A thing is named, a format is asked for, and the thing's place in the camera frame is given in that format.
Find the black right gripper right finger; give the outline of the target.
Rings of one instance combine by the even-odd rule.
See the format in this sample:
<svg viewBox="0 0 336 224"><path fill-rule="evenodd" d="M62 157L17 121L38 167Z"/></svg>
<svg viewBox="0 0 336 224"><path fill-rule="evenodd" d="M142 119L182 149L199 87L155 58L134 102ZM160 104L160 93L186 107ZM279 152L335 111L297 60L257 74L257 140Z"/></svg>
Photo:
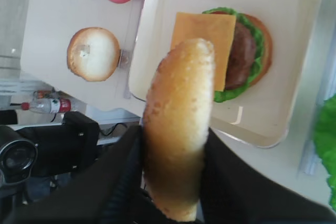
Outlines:
<svg viewBox="0 0 336 224"><path fill-rule="evenodd" d="M212 130L200 201L205 223L335 223L332 210L259 173Z"/></svg>

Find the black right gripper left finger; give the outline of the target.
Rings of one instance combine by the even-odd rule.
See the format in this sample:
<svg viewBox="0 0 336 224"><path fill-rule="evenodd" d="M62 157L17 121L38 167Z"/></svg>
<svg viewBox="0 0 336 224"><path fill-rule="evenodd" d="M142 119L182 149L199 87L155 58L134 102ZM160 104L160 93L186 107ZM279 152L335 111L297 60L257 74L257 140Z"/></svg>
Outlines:
<svg viewBox="0 0 336 224"><path fill-rule="evenodd" d="M5 223L167 223L141 189L142 127L132 126L67 186Z"/></svg>

